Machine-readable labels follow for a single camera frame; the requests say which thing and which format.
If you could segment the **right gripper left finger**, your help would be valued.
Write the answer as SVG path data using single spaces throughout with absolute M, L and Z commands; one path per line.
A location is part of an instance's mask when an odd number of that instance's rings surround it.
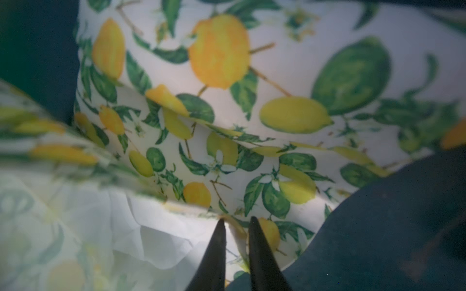
M 202 261 L 185 291 L 224 291 L 226 272 L 226 229 L 220 219 Z

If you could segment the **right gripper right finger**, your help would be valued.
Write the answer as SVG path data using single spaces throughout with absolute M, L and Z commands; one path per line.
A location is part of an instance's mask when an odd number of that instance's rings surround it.
M 250 220 L 249 261 L 252 291 L 292 291 L 281 273 L 256 217 Z

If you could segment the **lemon print skirt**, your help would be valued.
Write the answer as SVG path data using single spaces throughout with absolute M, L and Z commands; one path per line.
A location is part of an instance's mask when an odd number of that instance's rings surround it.
M 73 124 L 1 82 L 1 289 L 184 291 L 280 270 L 337 208 L 466 143 L 466 9 L 79 1 Z

